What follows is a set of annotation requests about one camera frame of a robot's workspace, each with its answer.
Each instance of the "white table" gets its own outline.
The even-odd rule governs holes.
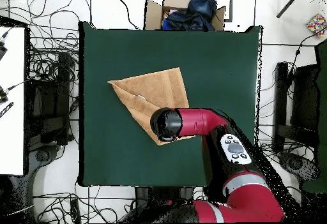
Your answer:
[[[9,28],[0,27],[0,36]],[[24,81],[24,28],[10,30],[4,39],[8,49],[0,60],[0,86],[7,89]],[[24,150],[24,85],[10,91],[8,101],[0,105],[0,111],[10,102],[14,105],[0,118],[0,174],[23,174]]]

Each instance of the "green table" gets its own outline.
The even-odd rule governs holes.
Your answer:
[[[258,41],[259,27],[247,33],[129,31],[81,22],[79,183],[207,185],[201,138],[156,145],[107,81],[180,67],[190,107],[223,110],[254,140]]]
[[[311,193],[327,193],[327,40],[315,47],[320,72],[317,86],[320,92],[317,158],[321,174],[318,179],[303,183],[303,189]]]

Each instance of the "colorful cube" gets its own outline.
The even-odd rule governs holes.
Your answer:
[[[319,32],[320,30],[324,29],[327,26],[326,19],[318,13],[308,24],[307,27],[314,33]],[[318,37],[323,37],[324,32],[326,30],[322,31],[321,33],[318,33]]]

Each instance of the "white control panel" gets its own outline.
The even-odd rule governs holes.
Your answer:
[[[232,134],[225,134],[220,143],[222,149],[231,163],[246,165],[252,162],[241,141]]]

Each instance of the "brown towel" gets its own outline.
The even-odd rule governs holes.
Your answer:
[[[152,132],[150,118],[160,108],[188,108],[180,69],[173,68],[123,80],[111,80],[108,83],[155,143],[167,144],[168,142],[159,141]]]

